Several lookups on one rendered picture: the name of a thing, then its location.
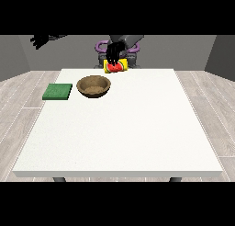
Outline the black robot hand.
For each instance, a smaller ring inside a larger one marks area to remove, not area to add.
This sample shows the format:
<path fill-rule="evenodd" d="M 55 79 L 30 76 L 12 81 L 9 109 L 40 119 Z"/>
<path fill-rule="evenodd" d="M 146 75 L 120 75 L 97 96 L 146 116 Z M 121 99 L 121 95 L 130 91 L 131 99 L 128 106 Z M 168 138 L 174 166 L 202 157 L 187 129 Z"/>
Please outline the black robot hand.
<path fill-rule="evenodd" d="M 33 46 L 38 50 L 40 47 L 45 45 L 49 41 L 48 35 L 34 35 L 30 41 L 33 43 Z"/>
<path fill-rule="evenodd" d="M 111 43 L 107 46 L 106 59 L 109 64 L 115 66 L 119 60 L 119 54 L 125 50 L 126 46 L 122 41 Z"/>

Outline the yellow cup with melon print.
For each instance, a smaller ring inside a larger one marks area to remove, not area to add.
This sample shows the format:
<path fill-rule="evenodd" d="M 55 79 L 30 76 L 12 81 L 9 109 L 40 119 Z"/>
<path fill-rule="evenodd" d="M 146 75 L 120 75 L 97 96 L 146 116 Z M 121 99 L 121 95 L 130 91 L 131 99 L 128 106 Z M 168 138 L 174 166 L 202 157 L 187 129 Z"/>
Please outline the yellow cup with melon print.
<path fill-rule="evenodd" d="M 119 59 L 117 63 L 112 64 L 107 60 L 104 60 L 104 71 L 105 73 L 117 73 L 124 72 L 128 69 L 128 61 L 126 59 Z"/>

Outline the brown wooden bowl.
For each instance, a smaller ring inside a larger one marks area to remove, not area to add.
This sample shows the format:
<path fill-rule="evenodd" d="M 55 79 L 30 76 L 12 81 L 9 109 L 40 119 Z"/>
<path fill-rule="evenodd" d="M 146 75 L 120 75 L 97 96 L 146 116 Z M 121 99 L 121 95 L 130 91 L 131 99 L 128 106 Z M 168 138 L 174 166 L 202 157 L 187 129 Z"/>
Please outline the brown wooden bowl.
<path fill-rule="evenodd" d="M 102 75 L 89 75 L 77 82 L 78 91 L 88 98 L 104 96 L 111 86 L 111 82 Z"/>

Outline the green square pad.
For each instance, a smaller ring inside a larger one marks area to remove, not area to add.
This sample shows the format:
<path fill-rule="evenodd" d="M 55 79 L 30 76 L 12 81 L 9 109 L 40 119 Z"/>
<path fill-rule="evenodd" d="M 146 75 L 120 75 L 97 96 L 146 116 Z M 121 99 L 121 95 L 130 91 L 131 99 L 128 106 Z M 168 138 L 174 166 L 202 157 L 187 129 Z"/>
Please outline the green square pad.
<path fill-rule="evenodd" d="M 49 84 L 42 96 L 43 100 L 67 100 L 71 93 L 72 84 Z"/>

